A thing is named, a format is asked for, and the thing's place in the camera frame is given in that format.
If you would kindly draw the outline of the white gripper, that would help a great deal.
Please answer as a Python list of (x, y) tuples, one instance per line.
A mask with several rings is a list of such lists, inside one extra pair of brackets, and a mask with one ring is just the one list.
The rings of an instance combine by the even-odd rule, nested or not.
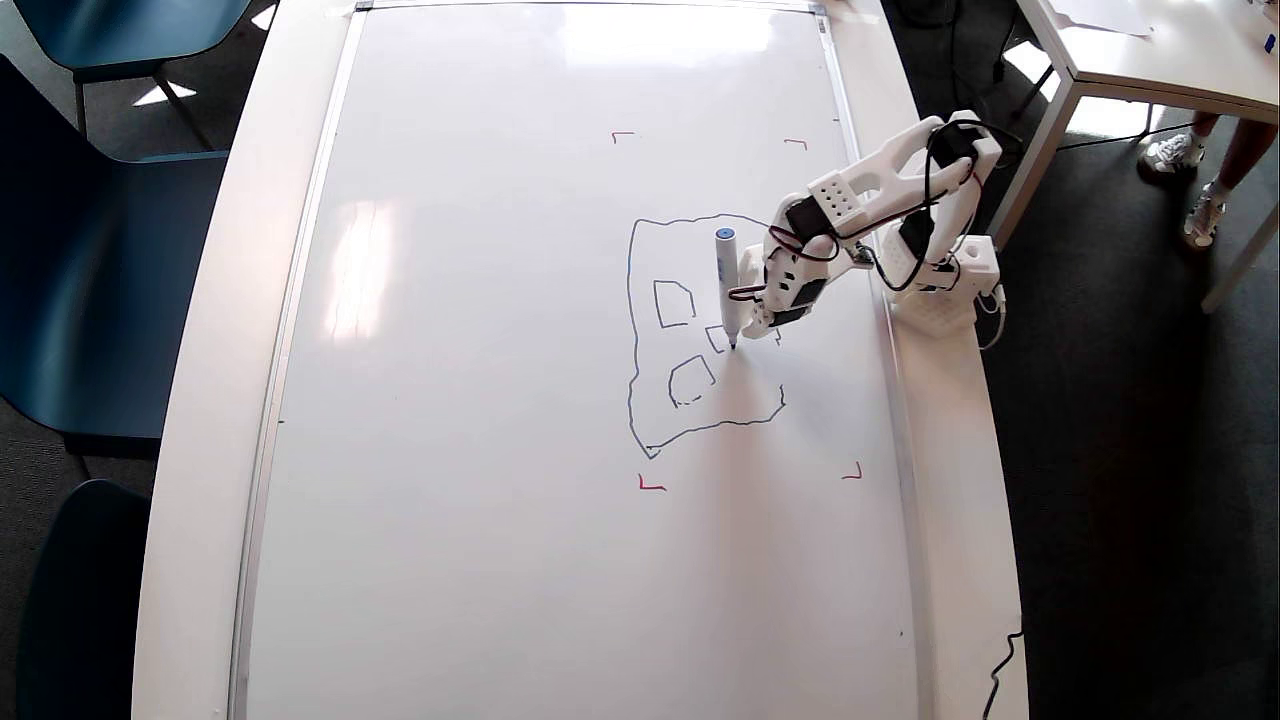
[(764, 300), (754, 300), (749, 322), (745, 325), (745, 337), (749, 340), (763, 338), (772, 332), (772, 328), (780, 328), (804, 318), (812, 310), (812, 305), (813, 302), (792, 304), (786, 309), (774, 310)]

